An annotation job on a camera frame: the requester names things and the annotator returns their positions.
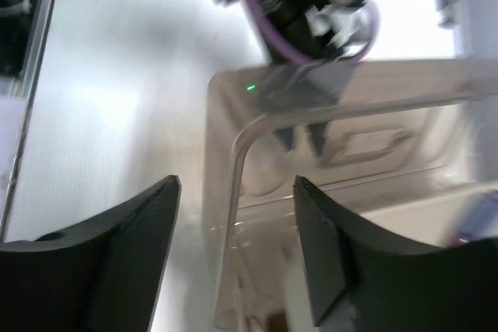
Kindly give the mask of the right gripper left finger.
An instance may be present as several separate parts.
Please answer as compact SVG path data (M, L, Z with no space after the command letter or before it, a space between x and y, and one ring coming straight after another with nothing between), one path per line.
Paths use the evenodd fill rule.
M149 330L180 196L167 176L92 218L3 243L1 329Z

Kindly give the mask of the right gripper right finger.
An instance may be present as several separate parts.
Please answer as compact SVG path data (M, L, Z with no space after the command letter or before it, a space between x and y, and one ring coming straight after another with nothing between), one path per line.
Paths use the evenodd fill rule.
M293 186L313 323L322 331L495 331L497 241L440 248Z

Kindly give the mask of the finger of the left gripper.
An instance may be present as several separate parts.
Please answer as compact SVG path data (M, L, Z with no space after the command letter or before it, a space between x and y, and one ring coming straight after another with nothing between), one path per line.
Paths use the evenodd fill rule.
M324 149L324 145L327 139L327 122L309 124L308 131L310 133L310 141L314 147L314 151L317 155L321 155Z
M282 128L274 131L275 136L281 141L287 152L294 148L295 128Z

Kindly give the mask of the beige plastic toolbox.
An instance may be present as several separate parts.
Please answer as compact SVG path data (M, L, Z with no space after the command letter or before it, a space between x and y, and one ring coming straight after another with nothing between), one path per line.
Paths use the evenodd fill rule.
M327 122L321 155L309 124ZM295 128L287 152L274 131ZM313 323L293 186L307 178L400 236L449 248L497 190L494 60L367 61L220 72L207 91L202 224L217 331Z

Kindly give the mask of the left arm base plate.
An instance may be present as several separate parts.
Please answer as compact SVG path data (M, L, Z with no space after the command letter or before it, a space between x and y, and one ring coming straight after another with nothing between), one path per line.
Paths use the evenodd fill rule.
M28 97L43 58L54 0L1 0L1 94Z

